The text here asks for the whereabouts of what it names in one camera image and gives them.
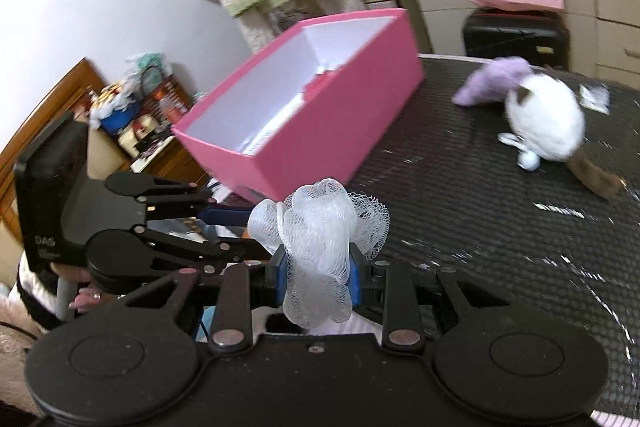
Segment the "person's left hand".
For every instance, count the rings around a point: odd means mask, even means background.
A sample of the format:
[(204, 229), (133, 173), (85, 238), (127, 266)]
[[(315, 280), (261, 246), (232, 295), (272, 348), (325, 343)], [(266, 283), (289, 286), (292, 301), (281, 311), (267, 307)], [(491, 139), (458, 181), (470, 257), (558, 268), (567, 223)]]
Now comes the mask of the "person's left hand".
[(56, 315), (64, 319), (70, 311), (87, 313), (96, 307), (112, 303), (117, 295), (107, 294), (93, 284), (88, 269), (76, 265), (51, 263), (51, 270), (58, 276), (56, 291)]

